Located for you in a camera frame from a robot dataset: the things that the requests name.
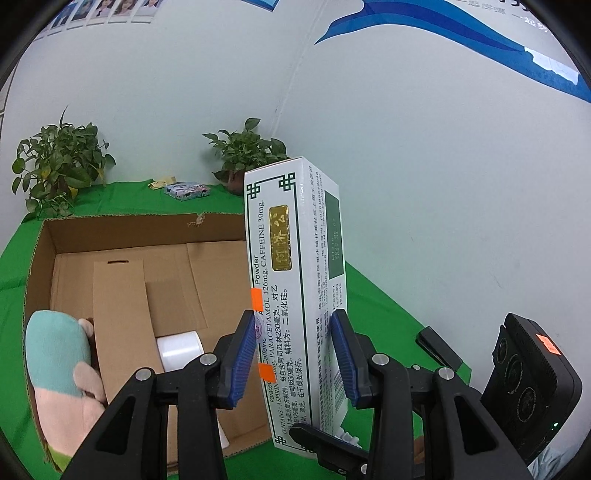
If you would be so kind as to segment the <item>potted green plant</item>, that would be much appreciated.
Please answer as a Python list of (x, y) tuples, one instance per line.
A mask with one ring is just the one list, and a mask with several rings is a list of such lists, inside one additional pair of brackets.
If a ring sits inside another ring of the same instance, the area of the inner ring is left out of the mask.
[(266, 139), (257, 133), (259, 123), (259, 118), (249, 117), (245, 119), (242, 131), (219, 129), (216, 133), (202, 134), (222, 162), (213, 176), (231, 194), (243, 194), (246, 172), (288, 158), (283, 141)]
[(106, 183), (107, 170), (116, 165), (108, 149), (94, 123), (75, 125), (63, 118), (21, 140), (11, 190), (25, 194), (26, 217), (70, 216), (80, 191)]

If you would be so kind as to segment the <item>blue patterned small packet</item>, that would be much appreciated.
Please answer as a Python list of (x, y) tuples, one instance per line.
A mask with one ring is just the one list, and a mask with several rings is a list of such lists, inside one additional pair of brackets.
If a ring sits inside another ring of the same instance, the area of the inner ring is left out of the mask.
[(206, 185), (197, 182), (175, 182), (165, 186), (164, 191), (169, 197), (179, 201), (207, 197), (211, 193)]

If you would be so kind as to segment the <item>white green medicine box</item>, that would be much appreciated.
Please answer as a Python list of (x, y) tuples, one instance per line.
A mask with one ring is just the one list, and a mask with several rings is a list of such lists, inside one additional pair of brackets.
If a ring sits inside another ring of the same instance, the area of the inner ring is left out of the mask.
[(311, 458), (291, 426), (334, 435), (348, 411), (329, 331), (332, 313), (348, 306), (339, 187), (304, 157), (249, 171), (245, 232), (271, 440)]

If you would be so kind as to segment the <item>right potted green plant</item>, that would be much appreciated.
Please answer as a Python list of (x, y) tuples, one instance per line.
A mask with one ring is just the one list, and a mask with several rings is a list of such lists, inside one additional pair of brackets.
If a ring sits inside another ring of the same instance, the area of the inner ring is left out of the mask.
[(288, 158), (283, 141), (266, 139), (257, 133), (259, 123), (259, 118), (249, 117), (245, 119), (242, 131), (219, 129), (216, 133), (202, 134), (222, 162), (213, 176), (231, 194), (243, 194), (246, 172)]

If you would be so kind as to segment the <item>yellow small packet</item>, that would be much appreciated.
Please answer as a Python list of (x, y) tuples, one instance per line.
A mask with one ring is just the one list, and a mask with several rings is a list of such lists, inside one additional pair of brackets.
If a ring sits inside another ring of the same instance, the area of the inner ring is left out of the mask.
[(172, 185), (176, 182), (176, 178), (174, 176), (164, 177), (158, 180), (152, 180), (148, 184), (148, 188), (151, 190), (159, 190), (163, 189), (169, 185)]

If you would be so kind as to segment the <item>blue wall banner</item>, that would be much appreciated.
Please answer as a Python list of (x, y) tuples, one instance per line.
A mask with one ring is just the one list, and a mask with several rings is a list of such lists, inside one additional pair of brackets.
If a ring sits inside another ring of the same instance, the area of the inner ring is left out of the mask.
[(557, 35), (522, 1), (342, 1), (318, 36), (332, 38), (374, 27), (410, 27), (435, 34), (530, 80), (585, 102), (590, 82), (567, 57)]

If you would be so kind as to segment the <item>teal pink plush toy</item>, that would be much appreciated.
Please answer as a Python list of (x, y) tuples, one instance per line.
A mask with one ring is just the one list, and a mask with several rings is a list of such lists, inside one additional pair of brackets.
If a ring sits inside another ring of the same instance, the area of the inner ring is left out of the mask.
[(67, 468), (105, 411), (102, 379), (92, 366), (91, 321), (39, 310), (25, 330), (25, 360), (35, 410), (48, 453)]

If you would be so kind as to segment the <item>white hair dryer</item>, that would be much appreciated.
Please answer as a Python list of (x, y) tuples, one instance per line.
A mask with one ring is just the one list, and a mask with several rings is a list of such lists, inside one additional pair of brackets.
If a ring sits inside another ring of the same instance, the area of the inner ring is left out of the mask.
[(181, 370), (204, 354), (204, 346), (197, 331), (158, 337), (156, 345), (165, 373)]

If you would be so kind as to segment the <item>large cardboard box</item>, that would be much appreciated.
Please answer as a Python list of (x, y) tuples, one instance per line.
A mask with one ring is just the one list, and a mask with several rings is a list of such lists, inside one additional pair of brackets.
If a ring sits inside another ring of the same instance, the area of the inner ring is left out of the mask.
[[(91, 321), (92, 366), (103, 382), (106, 410), (136, 370), (165, 373), (158, 337), (197, 331), (207, 353), (235, 332), (243, 312), (256, 317), (246, 253), (240, 214), (46, 220), (25, 289), (24, 356), (34, 312), (53, 310)], [(216, 412), (223, 461), (270, 438), (255, 361), (256, 351), (242, 399), (235, 408)], [(41, 433), (27, 367), (26, 382), (36, 430), (57, 468)], [(167, 475), (178, 474), (176, 430), (177, 409), (170, 407)]]

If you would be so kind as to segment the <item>green table cloth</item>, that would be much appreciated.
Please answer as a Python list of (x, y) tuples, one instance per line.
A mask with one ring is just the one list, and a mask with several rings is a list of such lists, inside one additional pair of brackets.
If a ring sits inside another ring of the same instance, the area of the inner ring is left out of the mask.
[[(146, 182), (116, 182), (82, 191), (75, 203), (78, 216), (107, 214), (240, 213), (242, 199), (221, 187), (209, 196), (176, 201)], [(40, 229), (37, 220), (18, 219), (1, 252), (1, 429), (27, 472), (34, 479), (56, 479), (46, 462), (28, 403), (23, 363), (22, 331), (26, 279)], [(433, 370), (437, 363), (415, 342), (421, 324), (352, 265), (348, 277), (349, 319), (356, 331), (406, 366)], [(332, 479), (335, 473), (318, 463), (276, 449), (270, 443), (228, 458), (231, 479)]]

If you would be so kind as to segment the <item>wall portrait photos row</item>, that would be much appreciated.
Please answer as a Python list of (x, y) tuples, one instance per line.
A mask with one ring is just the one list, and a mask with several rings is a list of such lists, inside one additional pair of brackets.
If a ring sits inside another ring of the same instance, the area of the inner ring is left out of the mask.
[(43, 28), (41, 35), (104, 24), (151, 23), (162, 0), (79, 0), (66, 6)]

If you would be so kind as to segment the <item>left potted green plant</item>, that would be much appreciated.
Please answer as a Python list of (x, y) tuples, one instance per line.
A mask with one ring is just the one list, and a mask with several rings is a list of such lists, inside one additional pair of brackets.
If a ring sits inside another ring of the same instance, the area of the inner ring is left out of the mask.
[(116, 165), (108, 149), (94, 123), (75, 125), (63, 118), (21, 140), (11, 190), (25, 194), (26, 217), (70, 216), (80, 191), (106, 183), (107, 170)]

